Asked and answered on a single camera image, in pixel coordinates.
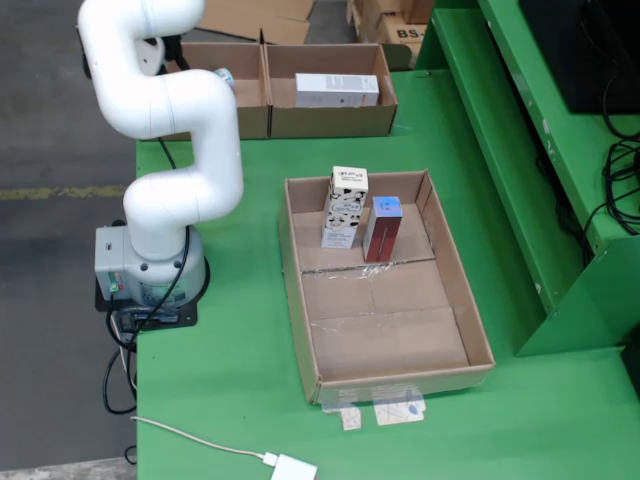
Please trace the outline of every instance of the box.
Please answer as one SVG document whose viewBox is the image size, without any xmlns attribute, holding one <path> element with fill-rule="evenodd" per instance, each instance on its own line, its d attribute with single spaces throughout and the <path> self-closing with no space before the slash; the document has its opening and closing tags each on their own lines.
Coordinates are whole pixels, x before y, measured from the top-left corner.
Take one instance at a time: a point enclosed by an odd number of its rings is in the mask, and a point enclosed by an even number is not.
<svg viewBox="0 0 640 480">
<path fill-rule="evenodd" d="M 402 0 L 402 13 L 407 23 L 429 23 L 435 0 Z"/>
<path fill-rule="evenodd" d="M 322 248 L 351 248 L 369 181 L 366 168 L 333 167 L 322 223 Z"/>
<path fill-rule="evenodd" d="M 266 45 L 272 138 L 389 135 L 396 100 L 379 45 Z M 372 107 L 298 108 L 296 73 L 375 75 L 378 104 Z"/>
<path fill-rule="evenodd" d="M 313 0 L 206 0 L 198 28 L 269 43 L 303 44 Z"/>
<path fill-rule="evenodd" d="M 267 138 L 269 133 L 269 87 L 262 45 L 257 43 L 183 43 L 182 53 L 191 68 L 214 71 L 225 67 L 235 82 L 240 138 Z M 170 72 L 179 71 L 169 65 Z M 189 133 L 164 137 L 189 140 Z"/>
<path fill-rule="evenodd" d="M 296 107 L 373 107 L 378 92 L 375 75 L 296 73 Z"/>
<path fill-rule="evenodd" d="M 473 387 L 495 366 L 460 256 L 427 172 L 369 175 L 404 217 L 388 266 L 320 247 L 329 178 L 285 181 L 279 211 L 285 287 L 311 403 L 396 400 Z"/>
<path fill-rule="evenodd" d="M 362 241 L 365 262 L 388 262 L 402 221 L 398 197 L 373 197 Z"/>
<path fill-rule="evenodd" d="M 409 25 L 399 13 L 386 13 L 378 23 L 378 41 L 420 46 L 426 31 L 426 25 Z"/>
<path fill-rule="evenodd" d="M 362 8 L 359 40 L 363 43 L 382 44 L 389 70 L 413 68 L 420 52 L 426 27 L 416 27 L 404 22 L 396 23 L 393 21 L 390 24 L 387 21 L 388 25 L 383 24 L 383 19 L 387 17 L 402 18 L 401 0 L 366 1 Z M 390 33 L 387 26 L 396 28 L 400 32 Z"/>
<path fill-rule="evenodd" d="M 401 12 L 402 0 L 367 0 L 362 4 L 362 27 L 360 29 L 360 41 L 379 42 L 376 28 L 382 15 L 385 13 Z"/>
</svg>

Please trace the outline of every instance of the green table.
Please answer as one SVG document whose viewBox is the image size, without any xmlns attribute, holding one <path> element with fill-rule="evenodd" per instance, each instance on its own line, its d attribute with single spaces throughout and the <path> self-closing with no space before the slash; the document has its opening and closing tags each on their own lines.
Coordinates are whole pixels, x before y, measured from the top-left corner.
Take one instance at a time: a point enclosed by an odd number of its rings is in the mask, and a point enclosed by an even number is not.
<svg viewBox="0 0 640 480">
<path fill-rule="evenodd" d="M 542 305 L 448 71 L 393 76 L 400 108 L 388 138 L 242 144 L 245 196 L 198 226 L 211 285 L 193 328 L 139 339 L 139 414 L 210 441 L 286 453 L 331 479 L 637 478 L 640 404 L 616 349 L 515 358 Z M 169 144 L 180 166 L 188 142 Z M 498 366 L 480 387 L 427 397 L 424 422 L 361 430 L 305 402 L 281 273 L 276 211 L 285 177 L 334 164 L 372 172 L 428 168 Z M 138 174 L 166 169 L 138 144 Z M 138 426 L 140 480 L 268 479 L 251 457 Z"/>
</svg>

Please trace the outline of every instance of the power adapter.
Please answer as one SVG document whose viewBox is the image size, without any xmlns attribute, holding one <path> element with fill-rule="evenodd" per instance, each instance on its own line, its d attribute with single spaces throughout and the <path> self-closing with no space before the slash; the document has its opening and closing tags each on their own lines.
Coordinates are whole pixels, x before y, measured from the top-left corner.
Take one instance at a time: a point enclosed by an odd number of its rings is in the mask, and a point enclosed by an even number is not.
<svg viewBox="0 0 640 480">
<path fill-rule="evenodd" d="M 274 467 L 271 480 L 314 480 L 318 467 L 287 455 L 265 453 L 262 462 Z"/>
</svg>

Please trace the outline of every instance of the yellow floor line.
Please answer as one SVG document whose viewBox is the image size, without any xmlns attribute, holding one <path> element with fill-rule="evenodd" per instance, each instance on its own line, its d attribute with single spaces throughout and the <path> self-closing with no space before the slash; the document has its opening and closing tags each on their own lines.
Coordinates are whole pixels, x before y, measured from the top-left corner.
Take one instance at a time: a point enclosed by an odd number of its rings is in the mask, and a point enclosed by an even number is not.
<svg viewBox="0 0 640 480">
<path fill-rule="evenodd" d="M 90 198 L 121 197 L 126 185 L 106 185 L 104 187 L 55 187 L 55 188 L 0 188 L 2 200 L 46 200 L 53 197 Z"/>
</svg>

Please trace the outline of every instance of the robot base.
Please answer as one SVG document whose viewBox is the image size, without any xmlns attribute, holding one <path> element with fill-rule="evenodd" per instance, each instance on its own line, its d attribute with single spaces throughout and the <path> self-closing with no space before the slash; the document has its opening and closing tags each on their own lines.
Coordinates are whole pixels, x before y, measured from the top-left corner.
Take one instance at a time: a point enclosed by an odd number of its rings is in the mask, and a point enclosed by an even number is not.
<svg viewBox="0 0 640 480">
<path fill-rule="evenodd" d="M 150 322 L 145 330 L 191 326 L 197 322 L 196 304 L 209 285 L 210 270 L 200 234 L 193 227 L 190 227 L 189 238 L 189 253 L 180 280 L 164 303 L 163 311 L 155 315 L 159 321 Z M 100 312 L 128 310 L 122 312 L 122 317 L 118 316 L 123 323 L 119 329 L 126 331 L 146 318 L 160 302 L 174 280 L 181 260 L 182 253 L 164 261 L 146 261 L 133 249 L 125 225 L 114 222 L 112 227 L 98 228 L 96 309 Z"/>
</svg>

